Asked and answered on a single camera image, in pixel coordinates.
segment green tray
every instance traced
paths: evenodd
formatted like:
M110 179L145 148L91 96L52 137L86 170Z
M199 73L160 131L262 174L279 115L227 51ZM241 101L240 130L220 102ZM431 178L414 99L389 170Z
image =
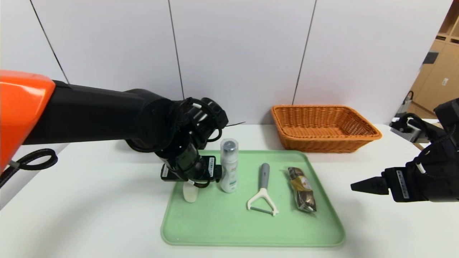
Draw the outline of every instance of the green tray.
M200 151L215 156L219 151ZM268 193L279 214L247 210L247 201L258 192L262 163L270 165ZM299 211L293 199L287 168L303 170L314 191L317 212ZM177 183L161 227L163 240L180 246L334 247L344 242L344 228L306 156L299 151L239 151L239 185L225 193L216 183L199 189L198 198L183 198ZM270 209L264 199L252 204Z

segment black cable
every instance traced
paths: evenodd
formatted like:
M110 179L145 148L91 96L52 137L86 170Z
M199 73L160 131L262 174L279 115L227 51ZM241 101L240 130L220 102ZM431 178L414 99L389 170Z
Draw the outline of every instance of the black cable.
M217 114L215 113L215 111L207 104L207 103L204 103L203 101L201 100L198 100L198 99L192 99L193 103L195 104L198 104L198 105L201 105L203 108L207 109L208 111L208 115L211 116L211 119L213 120L213 122L215 123L215 125L217 126L217 129L218 129L218 136L213 138L213 139L209 139L207 140L207 142L213 142L213 141L217 141L218 139L220 139L222 137L222 128L218 126L218 121L217 121Z
M421 127L420 129L426 134L428 140L432 140L433 139L430 130L428 129L427 125L425 124L425 121L422 120L416 114L406 113L399 120L395 121L394 123L408 124L408 118L412 118L414 121L416 121L419 124L419 126Z
M179 171L174 171L172 170L172 172L174 172L180 179L182 179L183 181L185 181L185 183L188 182L188 177L185 175L185 173L183 172L182 168L180 167L179 164L177 164L177 167L179 169ZM209 175L209 179L207 180L207 182L205 184L201 184L201 183L198 183L198 182L194 182L193 181L193 185L196 186L197 188L206 188L209 186L210 184L210 172L209 170L207 169L207 174Z
M244 121L244 122L240 122L240 123L230 124L230 125L227 125L226 127L228 127L228 126L234 126L234 125L239 125L239 124L242 124L242 123L245 123L245 121Z
M449 133L447 133L446 135L444 135L440 139L437 139L434 142L432 142L424 150L421 150L421 153L419 153L419 155L414 159L415 163L418 164L418 165L421 164L422 157L424 155L426 155L433 148L434 145L442 143L442 142L448 140L449 138L451 138L451 136L453 136L455 130L456 130L456 124L454 124L453 128L451 129L451 131Z
M37 165L27 165L30 162L45 156L50 156L50 158ZM11 162L9 168L5 169L0 175L0 188L20 169L24 170L42 170L49 167L52 167L57 163L56 152L52 149L41 149L34 152L31 152L22 158L18 159L16 162Z

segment white table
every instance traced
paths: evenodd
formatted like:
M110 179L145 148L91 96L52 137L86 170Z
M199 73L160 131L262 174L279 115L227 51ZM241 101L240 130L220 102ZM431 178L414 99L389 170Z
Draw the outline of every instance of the white table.
M351 191L351 183L419 153L389 127L377 127L383 138L355 153L307 154L346 229L340 247L170 246L160 227L173 183L161 181L160 160L106 141L70 144L7 204L0 257L459 257L458 203L396 203ZM228 127L223 135L243 150L282 149L272 125Z

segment wooden cabinet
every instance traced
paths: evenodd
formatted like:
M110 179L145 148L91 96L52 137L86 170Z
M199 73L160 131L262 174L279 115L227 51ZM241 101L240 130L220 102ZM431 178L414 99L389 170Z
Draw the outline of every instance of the wooden cabinet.
M441 53L444 47L445 47L445 42L436 39L433 42L432 47L431 47L430 50L431 51L437 51L437 52ZM413 83L413 86L411 87L411 90L414 92L415 99L416 99L417 95L419 94L419 91L424 86L427 78L431 74L432 69L433 69L433 67L435 66L435 64L437 62L438 62L438 60L436 60L435 63L433 63L433 64L425 64L425 65L422 66L421 72L419 72L418 77L416 78L416 80Z
M433 112L459 98L459 0L452 2L431 50L439 52L437 60L422 66L411 90L413 102Z
M431 72L418 93L415 93L413 101L433 111L439 104L459 98L458 71L459 45L444 43L444 47L431 68Z

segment white wall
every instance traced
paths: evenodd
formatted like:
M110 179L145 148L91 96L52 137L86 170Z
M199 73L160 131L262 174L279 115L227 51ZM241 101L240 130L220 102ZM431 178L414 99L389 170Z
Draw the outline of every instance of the white wall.
M342 104L388 123L452 0L318 0L294 104Z
M185 96L214 99L230 123L292 103L314 0L170 3Z
M33 0L72 84L183 99L167 0Z
M29 0L1 0L0 68L65 81Z
M39 73L65 81L53 52L40 27L29 0L1 0L0 9L0 68ZM13 157L18 160L24 155L42 148L59 153L68 144L45 144L21 146ZM41 163L47 157L31 164ZM19 170L0 191L2 209L38 171Z

